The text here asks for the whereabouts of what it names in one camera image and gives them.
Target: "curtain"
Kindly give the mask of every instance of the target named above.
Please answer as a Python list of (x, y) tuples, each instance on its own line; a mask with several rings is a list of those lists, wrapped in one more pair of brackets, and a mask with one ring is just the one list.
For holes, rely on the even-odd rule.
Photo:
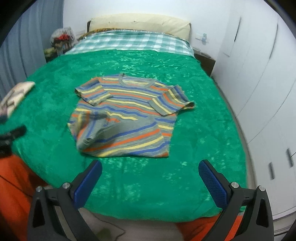
[(43, 49), (63, 26), (64, 0), (37, 0), (17, 20), (0, 47), (0, 100), (46, 64)]

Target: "person's leg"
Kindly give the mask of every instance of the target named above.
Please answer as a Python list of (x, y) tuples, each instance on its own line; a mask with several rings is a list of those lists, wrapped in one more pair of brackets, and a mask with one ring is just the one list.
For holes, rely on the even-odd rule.
[[(201, 241), (212, 228), (218, 217), (219, 215), (209, 218), (198, 218), (191, 222), (177, 223), (177, 227), (182, 233), (184, 241)], [(234, 238), (241, 221), (242, 216), (237, 216), (225, 241), (229, 241)]]
[(27, 240), (32, 196), (46, 183), (16, 155), (0, 159), (0, 214), (20, 241)]

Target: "blue gripper pad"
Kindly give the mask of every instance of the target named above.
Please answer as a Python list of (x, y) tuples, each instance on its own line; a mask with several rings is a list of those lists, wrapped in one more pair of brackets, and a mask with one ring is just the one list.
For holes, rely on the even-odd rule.
[(218, 181), (217, 177), (213, 174), (211, 169), (204, 161), (199, 163), (198, 172), (209, 193), (211, 194), (216, 206), (225, 210), (228, 204), (227, 192)]
[(81, 181), (80, 185), (74, 192), (73, 205), (76, 209), (84, 207), (94, 186), (96, 185), (96, 183), (98, 182), (98, 179), (102, 174), (102, 170), (103, 170), (102, 163), (96, 160), (96, 163), (88, 171), (87, 175), (84, 177), (84, 179)]

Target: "green blanket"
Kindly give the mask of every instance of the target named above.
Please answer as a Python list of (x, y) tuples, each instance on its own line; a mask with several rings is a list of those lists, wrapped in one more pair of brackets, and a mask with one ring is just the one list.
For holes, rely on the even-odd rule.
[(196, 107), (178, 116), (168, 158), (101, 158), (103, 173), (85, 207), (117, 218), (173, 222), (216, 215), (220, 210), (198, 163), (208, 159), (229, 181), (246, 187), (245, 157), (231, 114), (193, 57), (152, 50), (60, 56), (28, 78), (36, 86), (0, 133), (25, 124), (28, 132), (14, 141), (14, 153), (48, 184), (72, 181), (94, 159), (76, 150), (67, 127), (79, 99), (74, 88), (118, 73), (179, 84)]

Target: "beige headboard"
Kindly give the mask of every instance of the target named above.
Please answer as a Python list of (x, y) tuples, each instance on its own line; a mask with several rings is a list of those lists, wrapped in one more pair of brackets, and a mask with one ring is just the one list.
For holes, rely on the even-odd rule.
[(159, 14), (120, 13), (92, 18), (87, 24), (88, 32), (102, 28), (160, 32), (188, 40), (190, 22)]

